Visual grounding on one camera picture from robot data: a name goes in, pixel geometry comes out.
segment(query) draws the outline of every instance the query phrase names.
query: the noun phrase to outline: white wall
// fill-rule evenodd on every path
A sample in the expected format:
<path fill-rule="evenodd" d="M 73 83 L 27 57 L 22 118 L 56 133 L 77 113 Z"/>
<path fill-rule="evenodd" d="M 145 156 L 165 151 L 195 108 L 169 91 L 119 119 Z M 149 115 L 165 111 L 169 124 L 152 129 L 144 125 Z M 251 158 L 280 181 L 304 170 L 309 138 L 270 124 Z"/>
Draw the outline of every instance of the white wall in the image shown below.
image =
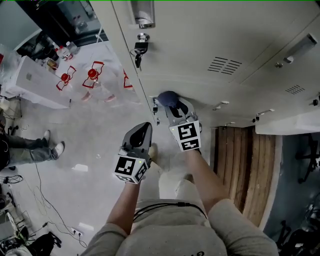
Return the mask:
<path fill-rule="evenodd" d="M 256 124 L 257 134 L 293 135 L 320 132 L 320 109 L 298 114 L 281 120 L 275 120 L 264 124 Z"/>
<path fill-rule="evenodd" d="M 40 28 L 15 1 L 0 2 L 0 44 L 15 49 Z"/>

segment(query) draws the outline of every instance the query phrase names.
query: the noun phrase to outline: cabinet door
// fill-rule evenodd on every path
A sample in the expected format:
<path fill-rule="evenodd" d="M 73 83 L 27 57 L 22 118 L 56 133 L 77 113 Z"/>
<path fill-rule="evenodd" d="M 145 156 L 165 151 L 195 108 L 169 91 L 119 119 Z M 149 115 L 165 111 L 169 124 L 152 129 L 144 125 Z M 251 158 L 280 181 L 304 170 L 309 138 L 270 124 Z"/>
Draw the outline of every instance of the cabinet door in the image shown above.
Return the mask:
<path fill-rule="evenodd" d="M 263 97 L 269 102 L 269 108 L 276 111 L 274 119 L 283 119 L 315 110 L 310 105 L 318 99 L 320 87 L 320 17 L 318 16 L 283 50 L 271 58 L 265 65 L 246 79 L 242 84 L 259 92 L 268 92 L 275 97 Z M 312 37 L 317 43 L 314 47 L 300 45 L 303 39 Z M 301 47 L 292 63 L 284 61 L 293 49 Z"/>
<path fill-rule="evenodd" d="M 154 1 L 155 27 L 136 29 L 131 1 L 112 3 L 129 50 L 139 33 L 150 36 L 141 71 L 137 69 L 140 77 L 221 82 L 234 80 L 306 7 L 317 7 L 300 1 Z"/>

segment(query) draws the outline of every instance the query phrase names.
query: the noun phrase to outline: blue object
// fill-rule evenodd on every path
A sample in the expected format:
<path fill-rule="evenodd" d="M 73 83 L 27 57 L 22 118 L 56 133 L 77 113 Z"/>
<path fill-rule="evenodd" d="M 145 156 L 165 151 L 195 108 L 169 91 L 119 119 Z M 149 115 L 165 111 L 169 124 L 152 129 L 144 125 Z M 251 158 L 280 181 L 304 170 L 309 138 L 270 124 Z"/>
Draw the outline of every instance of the blue object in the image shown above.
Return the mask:
<path fill-rule="evenodd" d="M 174 91 L 168 90 L 160 93 L 157 99 L 160 104 L 165 107 L 176 108 L 179 101 L 178 97 L 178 94 L 176 94 Z"/>

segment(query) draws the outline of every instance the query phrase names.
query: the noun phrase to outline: shirt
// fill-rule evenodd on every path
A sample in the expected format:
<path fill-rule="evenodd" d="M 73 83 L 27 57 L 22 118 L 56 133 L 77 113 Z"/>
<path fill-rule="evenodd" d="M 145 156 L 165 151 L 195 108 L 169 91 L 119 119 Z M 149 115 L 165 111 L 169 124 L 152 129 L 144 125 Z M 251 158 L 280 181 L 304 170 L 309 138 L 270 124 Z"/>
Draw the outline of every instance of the shirt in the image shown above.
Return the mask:
<path fill-rule="evenodd" d="M 207 217 L 208 221 L 193 207 L 157 208 L 135 223 L 130 235 L 107 223 L 81 256 L 279 255 L 275 242 L 247 220 L 229 199 L 216 203 Z"/>

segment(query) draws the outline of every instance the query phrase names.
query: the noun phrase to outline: shoe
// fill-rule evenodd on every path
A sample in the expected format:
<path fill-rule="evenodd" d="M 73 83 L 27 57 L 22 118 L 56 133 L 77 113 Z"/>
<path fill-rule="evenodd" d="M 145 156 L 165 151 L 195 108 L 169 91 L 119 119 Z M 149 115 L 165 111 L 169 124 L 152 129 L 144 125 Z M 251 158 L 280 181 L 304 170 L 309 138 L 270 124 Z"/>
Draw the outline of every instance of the shoe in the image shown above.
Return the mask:
<path fill-rule="evenodd" d="M 46 140 L 47 143 L 49 143 L 49 140 L 50 140 L 50 131 L 49 130 L 46 130 L 44 132 L 43 138 Z"/>
<path fill-rule="evenodd" d="M 156 143 L 152 143 L 151 147 L 149 148 L 148 155 L 152 159 L 153 162 L 157 163 L 158 159 L 158 146 Z"/>
<path fill-rule="evenodd" d="M 54 149 L 52 149 L 53 159 L 57 160 L 65 150 L 65 143 L 61 141 L 58 143 Z"/>
<path fill-rule="evenodd" d="M 59 248 L 61 248 L 61 243 L 62 243 L 61 240 L 56 235 L 54 235 L 51 231 L 48 234 L 53 237 L 54 244 Z"/>

